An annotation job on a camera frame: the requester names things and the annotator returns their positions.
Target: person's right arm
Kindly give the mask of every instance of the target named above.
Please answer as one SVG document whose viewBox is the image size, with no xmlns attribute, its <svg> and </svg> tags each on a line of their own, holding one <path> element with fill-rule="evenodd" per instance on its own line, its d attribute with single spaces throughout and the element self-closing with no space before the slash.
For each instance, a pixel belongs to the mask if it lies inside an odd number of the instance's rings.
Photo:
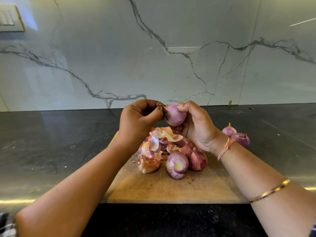
<svg viewBox="0 0 316 237">
<path fill-rule="evenodd" d="M 188 112 L 188 115 L 182 126 L 171 127 L 173 132 L 219 156 L 228 137 L 213 125 L 208 113 L 192 101 L 178 110 Z M 221 161 L 248 200 L 275 188 L 286 179 L 236 142 L 224 153 Z M 316 222 L 316 196 L 293 182 L 251 206 L 268 236 L 308 236 Z"/>
</svg>

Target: white marble tile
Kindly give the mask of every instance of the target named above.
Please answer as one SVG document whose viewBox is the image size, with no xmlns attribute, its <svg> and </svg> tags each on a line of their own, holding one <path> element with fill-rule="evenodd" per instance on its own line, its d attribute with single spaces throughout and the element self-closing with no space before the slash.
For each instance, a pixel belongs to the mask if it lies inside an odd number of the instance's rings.
<svg viewBox="0 0 316 237">
<path fill-rule="evenodd" d="M 10 0 L 26 32 L 0 33 L 0 92 L 10 111 L 237 104 L 259 1 Z"/>
<path fill-rule="evenodd" d="M 261 0 L 240 105 L 316 102 L 316 0 Z"/>
<path fill-rule="evenodd" d="M 2 99 L 2 96 L 0 95 L 0 112 L 3 112 L 3 111 L 8 111 L 8 109 Z"/>
</svg>

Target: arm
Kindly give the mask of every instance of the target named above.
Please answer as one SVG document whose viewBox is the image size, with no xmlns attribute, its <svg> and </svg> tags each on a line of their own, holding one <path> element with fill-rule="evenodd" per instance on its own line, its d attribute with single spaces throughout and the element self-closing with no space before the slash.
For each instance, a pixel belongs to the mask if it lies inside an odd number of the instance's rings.
<svg viewBox="0 0 316 237">
<path fill-rule="evenodd" d="M 219 156 L 228 137 L 213 125 L 208 113 L 191 101 L 178 110 L 187 111 L 188 115 L 182 126 L 171 127 L 173 131 Z M 286 179 L 236 142 L 221 161 L 248 200 Z M 293 182 L 251 206 L 269 236 L 308 236 L 316 221 L 316 196 Z"/>
<path fill-rule="evenodd" d="M 125 107 L 108 148 L 16 215 L 18 236 L 80 236 L 118 171 L 163 119 L 161 104 L 140 100 Z"/>
</svg>

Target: orange thread bracelet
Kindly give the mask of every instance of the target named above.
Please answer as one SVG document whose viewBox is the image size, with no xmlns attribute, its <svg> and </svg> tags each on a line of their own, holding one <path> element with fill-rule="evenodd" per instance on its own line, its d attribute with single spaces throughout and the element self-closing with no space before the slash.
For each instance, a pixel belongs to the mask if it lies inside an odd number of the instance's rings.
<svg viewBox="0 0 316 237">
<path fill-rule="evenodd" d="M 226 145 L 225 145 L 223 151 L 221 152 L 221 154 L 220 154 L 220 155 L 218 156 L 218 158 L 217 158 L 218 161 L 221 160 L 221 158 L 222 158 L 222 156 L 224 155 L 224 153 L 228 150 L 228 148 L 231 146 L 231 144 L 234 143 L 234 141 L 235 141 L 234 139 L 231 139 L 231 140 L 229 141 L 229 138 L 228 138 L 227 143 L 226 143 Z"/>
</svg>

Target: cutting board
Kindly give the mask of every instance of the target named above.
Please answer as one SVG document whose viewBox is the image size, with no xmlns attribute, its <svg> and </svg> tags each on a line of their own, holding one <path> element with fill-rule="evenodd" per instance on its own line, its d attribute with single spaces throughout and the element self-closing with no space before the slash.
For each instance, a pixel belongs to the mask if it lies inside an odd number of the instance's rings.
<svg viewBox="0 0 316 237">
<path fill-rule="evenodd" d="M 208 164 L 204 171 L 189 170 L 181 180 L 172 179 L 167 174 L 165 162 L 153 173 L 141 173 L 138 170 L 139 158 L 135 154 L 121 168 L 103 202 L 248 203 L 222 163 L 211 153 L 205 154 Z"/>
</svg>

